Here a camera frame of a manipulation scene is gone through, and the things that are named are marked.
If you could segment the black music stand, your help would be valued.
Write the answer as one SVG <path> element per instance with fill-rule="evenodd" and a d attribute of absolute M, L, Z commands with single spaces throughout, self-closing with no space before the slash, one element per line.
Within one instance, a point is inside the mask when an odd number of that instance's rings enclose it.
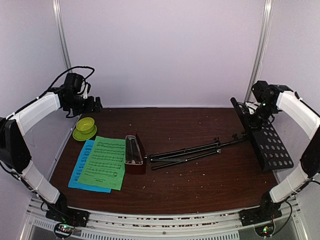
<path fill-rule="evenodd" d="M 234 134 L 233 140 L 224 143 L 216 138 L 213 143 L 149 155 L 148 159 L 151 163 L 161 163 L 151 169 L 163 169 L 220 154 L 222 148 L 244 142 L 250 142 L 262 171 L 293 168 L 293 160 L 270 120 L 270 118 L 274 118 L 274 114 L 269 111 L 267 115 L 259 117 L 255 122 L 251 120 L 252 113 L 250 111 L 258 110 L 260 105 L 254 103 L 253 106 L 249 106 L 237 101 L 234 97 L 230 101 L 244 128 L 241 138 Z"/>

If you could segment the green sheet music page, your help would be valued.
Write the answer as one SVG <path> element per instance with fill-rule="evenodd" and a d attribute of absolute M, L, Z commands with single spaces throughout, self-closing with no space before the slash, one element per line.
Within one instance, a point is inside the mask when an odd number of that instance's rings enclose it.
<path fill-rule="evenodd" d="M 125 175 L 126 141 L 96 136 L 78 182 L 120 191 Z"/>

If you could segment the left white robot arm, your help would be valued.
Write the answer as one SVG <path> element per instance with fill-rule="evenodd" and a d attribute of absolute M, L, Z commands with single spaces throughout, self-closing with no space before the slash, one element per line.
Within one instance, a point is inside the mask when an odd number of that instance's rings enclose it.
<path fill-rule="evenodd" d="M 90 88 L 82 75 L 67 73 L 60 87 L 49 87 L 38 98 L 0 120 L 0 160 L 6 165 L 5 171 L 38 194 L 61 222 L 72 218 L 67 198 L 37 169 L 24 136 L 59 109 L 67 112 L 67 118 L 100 112 L 101 99 L 89 96 Z"/>

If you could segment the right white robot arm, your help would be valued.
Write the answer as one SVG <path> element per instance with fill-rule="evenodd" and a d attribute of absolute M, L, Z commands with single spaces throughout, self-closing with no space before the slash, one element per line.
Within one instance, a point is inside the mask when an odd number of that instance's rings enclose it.
<path fill-rule="evenodd" d="M 278 185 L 263 194 L 256 210 L 259 220 L 268 220 L 290 195 L 296 193 L 320 173 L 320 116 L 286 85 L 259 80 L 251 87 L 259 106 L 249 115 L 249 124 L 263 127 L 279 111 L 285 112 L 306 133 L 310 143 L 298 166 Z"/>

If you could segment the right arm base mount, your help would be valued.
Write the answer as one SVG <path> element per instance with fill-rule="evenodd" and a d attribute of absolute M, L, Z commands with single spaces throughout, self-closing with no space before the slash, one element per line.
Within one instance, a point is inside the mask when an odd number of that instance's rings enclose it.
<path fill-rule="evenodd" d="M 253 227 L 255 233 L 262 238 L 271 237 L 276 232 L 275 219 L 281 216 L 282 212 L 280 210 L 276 210 L 271 215 L 261 215 L 259 214 L 258 207 L 243 209 L 239 212 L 242 226 Z"/>

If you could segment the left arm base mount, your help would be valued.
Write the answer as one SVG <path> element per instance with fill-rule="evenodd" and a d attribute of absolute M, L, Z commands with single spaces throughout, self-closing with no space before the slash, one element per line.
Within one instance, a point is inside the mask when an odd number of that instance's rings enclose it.
<path fill-rule="evenodd" d="M 59 239 L 69 238 L 77 227 L 86 227 L 90 213 L 84 210 L 69 209 L 70 215 L 62 214 L 56 210 L 49 209 L 45 217 L 56 221 L 53 233 Z"/>

